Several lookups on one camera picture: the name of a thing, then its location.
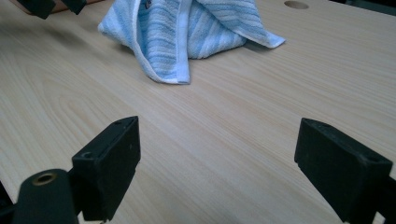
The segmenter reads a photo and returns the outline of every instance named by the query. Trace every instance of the striped towel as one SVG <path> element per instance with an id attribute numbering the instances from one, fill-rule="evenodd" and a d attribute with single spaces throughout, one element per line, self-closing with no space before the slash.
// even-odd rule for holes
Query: striped towel
<path id="1" fill-rule="evenodd" d="M 247 39 L 276 48 L 254 0 L 116 0 L 99 32 L 134 51 L 154 81 L 189 84 L 188 58 L 202 59 Z"/>

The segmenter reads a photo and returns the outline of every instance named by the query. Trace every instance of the cloth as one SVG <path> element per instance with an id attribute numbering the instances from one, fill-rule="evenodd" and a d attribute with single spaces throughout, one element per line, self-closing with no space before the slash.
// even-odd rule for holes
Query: cloth
<path id="1" fill-rule="evenodd" d="M 247 39 L 271 49 L 285 41 L 264 29 L 254 0 L 116 0 L 98 30 L 131 48 L 154 81 L 171 84 L 190 83 L 188 58 Z"/>

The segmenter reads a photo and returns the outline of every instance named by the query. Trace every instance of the table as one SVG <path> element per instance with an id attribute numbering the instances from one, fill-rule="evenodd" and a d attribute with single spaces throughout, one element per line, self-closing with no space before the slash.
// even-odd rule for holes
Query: table
<path id="1" fill-rule="evenodd" d="M 396 18 L 299 1 L 308 8 L 257 1 L 286 44 L 190 61 L 186 86 L 153 82 L 131 50 L 97 32 L 112 1 L 46 21 L 1 1 L 0 179 L 10 196 L 30 175 L 69 170 L 109 123 L 137 115 L 142 160 L 111 223 L 341 223 L 293 161 L 300 120 L 396 161 Z"/>

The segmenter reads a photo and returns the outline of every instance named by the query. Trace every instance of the folded towel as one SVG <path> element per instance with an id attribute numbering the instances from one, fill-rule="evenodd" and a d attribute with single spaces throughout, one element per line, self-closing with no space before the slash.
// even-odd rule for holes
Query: folded towel
<path id="1" fill-rule="evenodd" d="M 116 0 L 98 30 L 134 51 L 157 82 L 190 83 L 188 58 L 201 59 L 250 39 L 275 48 L 254 0 Z"/>

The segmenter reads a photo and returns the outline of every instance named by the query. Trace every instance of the brown object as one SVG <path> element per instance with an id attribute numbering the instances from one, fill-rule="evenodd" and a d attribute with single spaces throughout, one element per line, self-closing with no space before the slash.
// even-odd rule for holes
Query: brown object
<path id="1" fill-rule="evenodd" d="M 12 2 L 15 6 L 17 6 L 18 8 L 20 8 L 22 11 L 24 11 L 25 13 L 32 15 L 32 13 L 26 9 L 23 5 L 21 5 L 18 0 L 9 0 L 10 2 Z M 56 3 L 55 8 L 52 10 L 52 13 L 56 13 L 56 12 L 60 12 L 60 11 L 65 11 L 67 10 L 67 6 L 61 1 L 61 0 L 54 0 Z M 87 5 L 88 4 L 92 4 L 95 2 L 100 2 L 103 0 L 87 0 Z"/>

